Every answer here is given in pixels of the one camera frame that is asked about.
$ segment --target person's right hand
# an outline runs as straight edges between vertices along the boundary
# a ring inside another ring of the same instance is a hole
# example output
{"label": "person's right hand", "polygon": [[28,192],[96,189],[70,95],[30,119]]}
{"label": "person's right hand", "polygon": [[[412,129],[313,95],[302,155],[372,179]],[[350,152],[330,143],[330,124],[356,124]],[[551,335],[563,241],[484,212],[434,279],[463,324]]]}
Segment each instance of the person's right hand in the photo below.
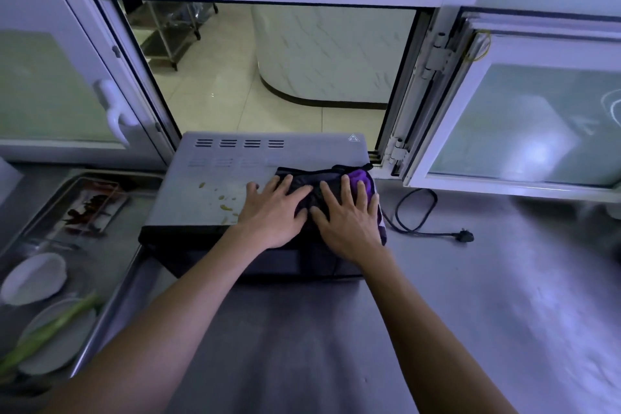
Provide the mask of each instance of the person's right hand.
{"label": "person's right hand", "polygon": [[354,204],[349,176],[343,175],[343,204],[340,205],[327,183],[321,182],[319,186],[330,210],[330,221],[316,206],[310,209],[310,213],[317,223],[321,237],[334,253],[357,264],[359,258],[368,254],[369,250],[382,247],[377,229],[378,194],[374,194],[367,205],[365,184],[360,180],[358,198]]}

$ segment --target tiled floor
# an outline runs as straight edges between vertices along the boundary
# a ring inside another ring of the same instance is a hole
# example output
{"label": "tiled floor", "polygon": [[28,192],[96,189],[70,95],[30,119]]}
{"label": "tiled floor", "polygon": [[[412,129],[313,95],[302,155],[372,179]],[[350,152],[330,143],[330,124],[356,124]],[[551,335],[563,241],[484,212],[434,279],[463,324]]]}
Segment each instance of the tiled floor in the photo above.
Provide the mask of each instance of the tiled floor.
{"label": "tiled floor", "polygon": [[[165,63],[152,67],[182,133],[362,133],[368,148],[374,148],[384,111],[303,106],[275,96],[259,77],[250,5],[218,8],[220,13],[201,27],[202,39],[179,62],[178,72]],[[135,35],[140,41],[145,33]]]}

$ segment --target door hinge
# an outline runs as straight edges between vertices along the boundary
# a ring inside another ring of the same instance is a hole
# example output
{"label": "door hinge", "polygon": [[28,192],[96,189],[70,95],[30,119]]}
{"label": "door hinge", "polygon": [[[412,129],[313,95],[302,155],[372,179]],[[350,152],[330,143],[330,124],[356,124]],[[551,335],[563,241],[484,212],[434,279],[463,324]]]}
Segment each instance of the door hinge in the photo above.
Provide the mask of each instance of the door hinge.
{"label": "door hinge", "polygon": [[424,80],[428,81],[436,72],[443,72],[448,61],[453,56],[453,51],[446,48],[448,36],[446,33],[438,33],[429,52],[429,57],[425,63],[423,73],[420,75]]}
{"label": "door hinge", "polygon": [[395,139],[394,141],[390,141],[389,144],[392,143],[392,149],[390,151],[390,155],[388,157],[388,163],[394,164],[398,160],[403,160],[408,154],[408,150],[404,147],[402,139]]}

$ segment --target power cord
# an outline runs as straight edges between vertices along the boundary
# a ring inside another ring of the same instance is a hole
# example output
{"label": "power cord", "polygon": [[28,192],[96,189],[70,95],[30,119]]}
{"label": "power cord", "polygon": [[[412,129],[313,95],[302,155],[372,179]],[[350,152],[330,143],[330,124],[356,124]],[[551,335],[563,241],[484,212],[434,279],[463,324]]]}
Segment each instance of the power cord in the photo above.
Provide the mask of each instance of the power cord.
{"label": "power cord", "polygon": [[[404,201],[406,201],[408,197],[414,195],[417,191],[421,191],[421,190],[429,192],[429,194],[433,198],[433,203],[427,210],[427,213],[425,213],[425,216],[423,216],[423,219],[419,223],[419,225],[416,226],[413,230],[411,230],[405,224],[403,224],[401,220],[399,219],[399,207]],[[401,229],[398,228],[388,218],[386,213],[384,213],[384,210],[382,210],[382,215],[384,216],[384,219],[386,220],[386,222],[391,225],[392,229],[397,231],[399,234],[410,234],[412,236],[419,236],[419,237],[453,237],[456,241],[461,242],[461,243],[471,243],[472,241],[474,241],[474,235],[470,231],[464,230],[464,229],[462,229],[459,233],[423,233],[419,231],[423,227],[423,224],[425,224],[425,222],[427,221],[427,218],[429,217],[429,215],[431,214],[431,212],[433,211],[433,209],[435,208],[437,204],[438,204],[438,195],[436,195],[435,191],[430,190],[430,189],[414,189],[413,191],[408,192],[405,197],[401,198],[399,200],[399,203],[397,203],[397,206],[395,206],[394,208],[394,219],[397,221],[397,223],[399,223],[399,225],[401,226]]]}

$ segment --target hand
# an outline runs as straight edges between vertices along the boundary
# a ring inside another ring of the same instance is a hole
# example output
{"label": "hand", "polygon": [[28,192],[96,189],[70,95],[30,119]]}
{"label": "hand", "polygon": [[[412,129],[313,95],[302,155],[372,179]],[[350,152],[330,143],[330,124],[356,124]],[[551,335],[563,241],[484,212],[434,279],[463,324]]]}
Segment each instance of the hand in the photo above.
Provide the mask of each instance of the hand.
{"label": "hand", "polygon": [[300,232],[308,215],[306,210],[301,210],[297,216],[295,212],[312,186],[305,185],[287,195],[293,176],[287,175],[276,188],[279,180],[277,175],[272,177],[261,193],[257,192],[256,183],[246,185],[246,201],[236,227],[244,228],[253,239],[258,239],[261,252],[288,243]]}
{"label": "hand", "polygon": [[313,206],[310,209],[312,218],[319,227],[319,232],[325,243],[338,256],[359,263],[360,257],[368,254],[370,249],[381,248],[382,242],[377,229],[377,208],[379,195],[371,197],[367,205],[365,184],[358,181],[358,199],[353,203],[349,176],[341,178],[341,202],[338,203],[330,187],[321,182],[323,199],[330,210],[330,221],[325,214]]}

